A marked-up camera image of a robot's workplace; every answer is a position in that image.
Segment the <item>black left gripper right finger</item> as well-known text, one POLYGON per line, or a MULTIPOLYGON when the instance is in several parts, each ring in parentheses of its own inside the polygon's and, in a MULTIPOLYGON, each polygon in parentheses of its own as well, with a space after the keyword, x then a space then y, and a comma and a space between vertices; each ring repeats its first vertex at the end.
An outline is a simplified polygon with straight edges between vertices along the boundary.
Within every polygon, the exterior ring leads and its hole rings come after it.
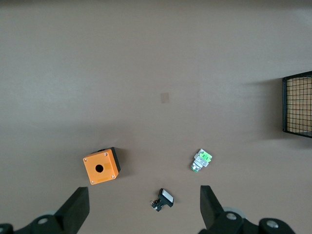
POLYGON ((200 187, 200 212, 206 228, 201 234, 293 234, 294 230, 284 221, 263 218, 253 224, 237 212, 225 211, 211 187, 200 187))

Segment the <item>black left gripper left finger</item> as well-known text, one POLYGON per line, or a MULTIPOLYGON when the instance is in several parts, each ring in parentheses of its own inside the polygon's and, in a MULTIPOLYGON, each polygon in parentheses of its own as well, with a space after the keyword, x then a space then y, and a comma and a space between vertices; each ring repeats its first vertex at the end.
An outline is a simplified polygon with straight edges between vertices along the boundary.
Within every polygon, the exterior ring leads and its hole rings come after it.
POLYGON ((54 214, 39 216, 19 230, 14 230, 9 223, 2 223, 0 232, 2 234, 76 234, 89 212, 88 187, 79 187, 54 214))

